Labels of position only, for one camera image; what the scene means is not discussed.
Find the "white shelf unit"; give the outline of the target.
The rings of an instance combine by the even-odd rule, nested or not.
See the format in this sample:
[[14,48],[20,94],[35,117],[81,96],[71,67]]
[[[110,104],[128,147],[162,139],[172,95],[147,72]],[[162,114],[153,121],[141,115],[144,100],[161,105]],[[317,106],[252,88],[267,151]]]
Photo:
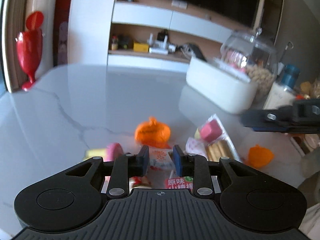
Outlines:
[[112,51],[113,34],[146,42],[150,34],[166,29],[172,43],[195,43],[208,58],[235,29],[246,27],[213,11],[188,5],[173,7],[171,0],[71,0],[68,23],[68,63],[101,66],[164,68],[185,72],[188,60],[180,54],[159,55],[132,50]]

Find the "small spice jar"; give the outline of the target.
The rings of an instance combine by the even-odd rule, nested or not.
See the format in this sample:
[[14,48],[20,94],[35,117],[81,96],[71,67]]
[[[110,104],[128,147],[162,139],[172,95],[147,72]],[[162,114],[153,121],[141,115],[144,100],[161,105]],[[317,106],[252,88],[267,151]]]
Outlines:
[[116,35],[112,36],[111,50],[118,50],[118,37]]

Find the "pink yellow round snack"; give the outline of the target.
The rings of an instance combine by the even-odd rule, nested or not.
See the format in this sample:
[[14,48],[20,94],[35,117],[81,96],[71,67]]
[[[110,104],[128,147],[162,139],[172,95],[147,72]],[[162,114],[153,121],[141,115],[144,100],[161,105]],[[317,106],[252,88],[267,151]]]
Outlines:
[[85,152],[84,160],[93,157],[102,157],[104,161],[114,161],[117,157],[124,154],[121,145],[117,142],[111,143],[105,148],[90,149]]

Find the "clear tray of pastries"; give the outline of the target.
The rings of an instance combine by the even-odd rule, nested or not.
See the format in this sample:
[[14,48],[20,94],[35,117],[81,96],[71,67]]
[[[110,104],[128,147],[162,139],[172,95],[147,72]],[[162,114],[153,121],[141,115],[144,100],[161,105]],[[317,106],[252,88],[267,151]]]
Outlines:
[[208,161],[219,161],[222,157],[228,157],[241,162],[228,133],[216,114],[198,127],[193,137],[188,138],[185,151],[201,155]]

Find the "yellow box on shelf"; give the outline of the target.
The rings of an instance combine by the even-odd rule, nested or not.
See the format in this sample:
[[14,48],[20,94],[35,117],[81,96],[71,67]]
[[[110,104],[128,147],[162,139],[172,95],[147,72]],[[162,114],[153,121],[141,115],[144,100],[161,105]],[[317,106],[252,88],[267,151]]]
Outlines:
[[148,53],[149,52],[149,45],[147,43],[134,42],[133,43],[133,51],[139,52],[139,53]]

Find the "orange wrapped snack ball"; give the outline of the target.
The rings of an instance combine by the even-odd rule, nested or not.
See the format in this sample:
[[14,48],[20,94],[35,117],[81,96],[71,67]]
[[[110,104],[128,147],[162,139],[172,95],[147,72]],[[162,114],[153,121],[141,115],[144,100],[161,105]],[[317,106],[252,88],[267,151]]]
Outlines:
[[170,127],[150,116],[148,121],[140,123],[135,130],[135,141],[155,148],[169,148]]

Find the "white oval container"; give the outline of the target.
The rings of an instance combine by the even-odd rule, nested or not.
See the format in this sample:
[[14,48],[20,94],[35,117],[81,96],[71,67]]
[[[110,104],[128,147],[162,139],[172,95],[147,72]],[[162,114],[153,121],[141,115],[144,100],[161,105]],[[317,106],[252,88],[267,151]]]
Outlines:
[[257,84],[246,83],[220,68],[192,57],[186,74],[187,84],[231,114],[248,110],[255,98]]

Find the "white ribbed pitcher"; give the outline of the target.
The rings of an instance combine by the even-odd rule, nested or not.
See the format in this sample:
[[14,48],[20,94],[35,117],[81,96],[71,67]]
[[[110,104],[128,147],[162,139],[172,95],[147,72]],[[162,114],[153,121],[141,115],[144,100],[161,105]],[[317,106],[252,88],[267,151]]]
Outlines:
[[279,107],[293,104],[296,93],[293,89],[282,83],[274,82],[263,109],[278,109]]

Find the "white red patterned snack packet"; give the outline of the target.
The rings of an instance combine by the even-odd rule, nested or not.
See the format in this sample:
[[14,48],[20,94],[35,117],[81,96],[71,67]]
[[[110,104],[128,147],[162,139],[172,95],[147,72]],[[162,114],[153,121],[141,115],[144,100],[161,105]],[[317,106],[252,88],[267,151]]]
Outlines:
[[169,149],[149,147],[149,166],[153,170],[174,170],[175,165],[169,155]]

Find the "glass dome jar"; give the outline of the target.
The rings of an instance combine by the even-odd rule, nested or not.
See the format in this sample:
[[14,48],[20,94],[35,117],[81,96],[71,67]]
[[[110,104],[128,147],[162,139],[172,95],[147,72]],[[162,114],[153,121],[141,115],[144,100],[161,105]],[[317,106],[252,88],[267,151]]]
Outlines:
[[221,60],[245,73],[257,84],[255,102],[263,100],[276,80],[277,51],[273,44],[260,37],[261,28],[255,31],[235,30],[220,48]]

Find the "orange wrapper piece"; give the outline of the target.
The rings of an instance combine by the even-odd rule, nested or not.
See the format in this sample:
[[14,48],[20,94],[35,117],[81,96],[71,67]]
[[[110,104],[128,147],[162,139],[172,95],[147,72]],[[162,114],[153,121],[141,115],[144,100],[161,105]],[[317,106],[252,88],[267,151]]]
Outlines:
[[244,163],[252,168],[260,169],[268,165],[273,159],[274,154],[271,150],[255,145],[249,149]]

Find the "red green snack packet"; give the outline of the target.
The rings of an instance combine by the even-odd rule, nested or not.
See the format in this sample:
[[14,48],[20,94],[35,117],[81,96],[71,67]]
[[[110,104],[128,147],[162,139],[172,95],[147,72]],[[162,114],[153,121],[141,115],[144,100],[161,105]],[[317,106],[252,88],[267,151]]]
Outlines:
[[193,190],[193,178],[192,177],[177,177],[169,178],[165,180],[164,184],[166,189],[189,189]]

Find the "red round snack pack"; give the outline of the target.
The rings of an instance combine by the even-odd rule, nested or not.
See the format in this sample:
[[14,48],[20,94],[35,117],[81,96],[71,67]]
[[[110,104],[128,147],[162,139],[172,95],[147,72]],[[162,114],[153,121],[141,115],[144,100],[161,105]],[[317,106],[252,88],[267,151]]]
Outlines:
[[129,179],[129,189],[132,190],[135,187],[151,188],[151,182],[146,176],[131,177]]

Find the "teal thermos bottle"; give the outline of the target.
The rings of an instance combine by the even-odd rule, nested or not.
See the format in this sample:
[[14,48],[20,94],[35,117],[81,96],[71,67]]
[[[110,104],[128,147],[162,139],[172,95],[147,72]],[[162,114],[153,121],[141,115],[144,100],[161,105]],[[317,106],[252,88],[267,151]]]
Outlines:
[[300,75],[300,69],[294,65],[287,64],[284,68],[284,72],[280,83],[291,89],[294,88],[296,81]]

